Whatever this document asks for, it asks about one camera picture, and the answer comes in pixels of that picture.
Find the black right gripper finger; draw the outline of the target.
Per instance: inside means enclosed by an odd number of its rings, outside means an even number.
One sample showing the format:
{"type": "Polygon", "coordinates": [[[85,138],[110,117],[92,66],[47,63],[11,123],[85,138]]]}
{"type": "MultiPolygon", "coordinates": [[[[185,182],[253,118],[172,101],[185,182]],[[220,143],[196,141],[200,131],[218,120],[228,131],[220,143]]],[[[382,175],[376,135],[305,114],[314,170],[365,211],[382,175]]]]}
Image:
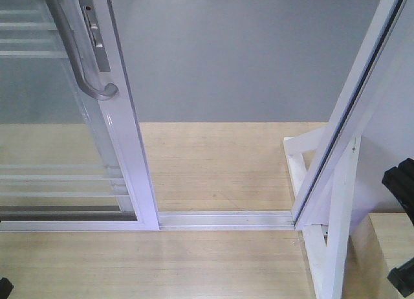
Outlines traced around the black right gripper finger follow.
{"type": "Polygon", "coordinates": [[[384,172],[382,184],[394,195],[413,223],[413,159],[384,172]]]}
{"type": "Polygon", "coordinates": [[[411,295],[413,293],[413,258],[400,267],[391,269],[387,279],[404,298],[411,295]]]}

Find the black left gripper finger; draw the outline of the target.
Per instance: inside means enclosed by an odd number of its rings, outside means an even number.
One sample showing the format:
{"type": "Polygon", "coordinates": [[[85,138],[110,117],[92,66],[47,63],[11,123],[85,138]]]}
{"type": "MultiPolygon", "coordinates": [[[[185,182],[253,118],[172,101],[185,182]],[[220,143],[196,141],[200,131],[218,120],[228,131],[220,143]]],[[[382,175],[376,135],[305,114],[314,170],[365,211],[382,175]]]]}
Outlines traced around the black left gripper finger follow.
{"type": "Polygon", "coordinates": [[[8,299],[13,289],[14,285],[8,278],[0,279],[0,299],[8,299]]]}

